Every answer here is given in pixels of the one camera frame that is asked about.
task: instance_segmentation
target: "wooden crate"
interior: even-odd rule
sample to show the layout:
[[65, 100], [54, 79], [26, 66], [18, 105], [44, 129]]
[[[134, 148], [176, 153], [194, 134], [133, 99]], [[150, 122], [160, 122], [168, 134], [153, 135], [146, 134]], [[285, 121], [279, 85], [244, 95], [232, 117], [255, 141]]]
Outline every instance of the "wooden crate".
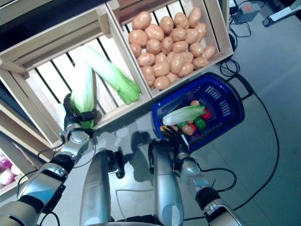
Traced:
[[[111, 0], [107, 2], [107, 6], [110, 13], [114, 15], [115, 22], [118, 25], [119, 32], [122, 34], [126, 47], [130, 50], [128, 43], [128, 34], [132, 30], [132, 20], [141, 11], [148, 11], [152, 16], [152, 24], [158, 24], [162, 17], [170, 16], [174, 18], [178, 12], [183, 12], [185, 15], [189, 15], [190, 11], [194, 7], [200, 7], [202, 10], [202, 17], [200, 22], [207, 25], [207, 35], [201, 41], [201, 45], [206, 47], [212, 45], [216, 47], [215, 55], [209, 60], [209, 64], [201, 69], [192, 72], [190, 75], [179, 79], [167, 89], [159, 91], [158, 89], [150, 89], [147, 86], [148, 91], [151, 93], [152, 98], [158, 97], [164, 94], [180, 83], [191, 80], [200, 76], [204, 69], [220, 62], [221, 60], [229, 57], [233, 54], [231, 43], [229, 40], [227, 28], [222, 16], [221, 8], [218, 0]], [[147, 84], [142, 71], [134, 57], [132, 51], [130, 51], [139, 73]]]
[[[11, 189], [16, 188], [18, 180], [23, 175], [36, 170], [36, 168], [28, 160], [26, 160], [26, 158], [29, 159], [29, 157], [25, 156], [25, 153], [20, 152], [20, 150], [11, 141], [3, 136], [0, 136], [0, 150], [9, 159], [9, 161], [16, 165], [21, 171], [21, 174], [15, 177], [14, 182], [0, 189], [0, 195], [2, 195]], [[25, 182], [27, 179], [28, 177], [24, 177], [21, 183]]]
[[0, 53], [1, 81], [50, 146], [59, 140], [56, 110], [72, 90], [73, 59], [81, 45], [100, 51], [141, 88], [139, 100], [126, 105], [95, 75], [96, 108], [102, 114], [95, 129], [151, 99], [105, 4], [51, 27]]

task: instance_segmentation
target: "gray device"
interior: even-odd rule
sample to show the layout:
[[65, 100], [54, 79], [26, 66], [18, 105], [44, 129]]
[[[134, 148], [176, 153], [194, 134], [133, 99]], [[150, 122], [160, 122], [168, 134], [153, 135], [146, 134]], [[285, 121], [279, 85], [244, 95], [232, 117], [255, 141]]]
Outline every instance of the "gray device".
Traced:
[[260, 5], [257, 3], [243, 3], [235, 14], [234, 21], [237, 24], [251, 22], [260, 10]]

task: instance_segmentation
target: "tomato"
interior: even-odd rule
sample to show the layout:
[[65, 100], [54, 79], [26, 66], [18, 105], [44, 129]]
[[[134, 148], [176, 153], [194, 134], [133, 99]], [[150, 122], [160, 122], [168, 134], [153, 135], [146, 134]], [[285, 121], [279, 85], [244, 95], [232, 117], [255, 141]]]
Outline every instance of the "tomato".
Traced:
[[210, 118], [211, 118], [211, 112], [209, 111], [209, 110], [207, 110], [207, 109], [205, 109], [205, 114], [202, 114], [200, 117], [202, 118], [202, 119], [205, 119], [205, 120], [209, 120]]

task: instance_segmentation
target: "red onion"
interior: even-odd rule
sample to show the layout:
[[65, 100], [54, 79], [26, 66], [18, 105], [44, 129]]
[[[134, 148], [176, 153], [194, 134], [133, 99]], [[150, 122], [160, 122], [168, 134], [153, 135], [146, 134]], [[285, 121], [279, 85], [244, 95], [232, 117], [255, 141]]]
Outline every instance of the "red onion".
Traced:
[[10, 169], [6, 169], [0, 176], [0, 183], [8, 185], [15, 180], [15, 175]]
[[6, 156], [0, 157], [0, 172], [3, 172], [4, 170], [10, 168], [11, 166], [12, 164]]

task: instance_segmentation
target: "black joint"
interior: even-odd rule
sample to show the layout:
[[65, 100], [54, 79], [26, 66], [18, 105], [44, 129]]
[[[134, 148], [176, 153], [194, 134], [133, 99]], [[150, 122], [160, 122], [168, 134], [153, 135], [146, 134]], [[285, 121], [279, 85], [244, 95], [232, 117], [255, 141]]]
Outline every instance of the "black joint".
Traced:
[[90, 121], [96, 118], [96, 116], [97, 116], [97, 110], [95, 108], [90, 112], [78, 113], [78, 117], [80, 121]]
[[74, 166], [74, 161], [72, 158], [65, 154], [56, 155], [50, 163], [55, 163], [61, 167], [63, 167], [68, 173], [70, 173], [71, 169]]
[[23, 195], [18, 202], [26, 203], [34, 208], [37, 214], [41, 213], [44, 204], [40, 199], [37, 199], [30, 195]]
[[211, 187], [205, 187], [198, 191], [195, 200], [197, 201], [200, 208], [204, 210], [206, 205], [220, 198], [221, 197], [219, 196], [216, 190], [214, 190]]

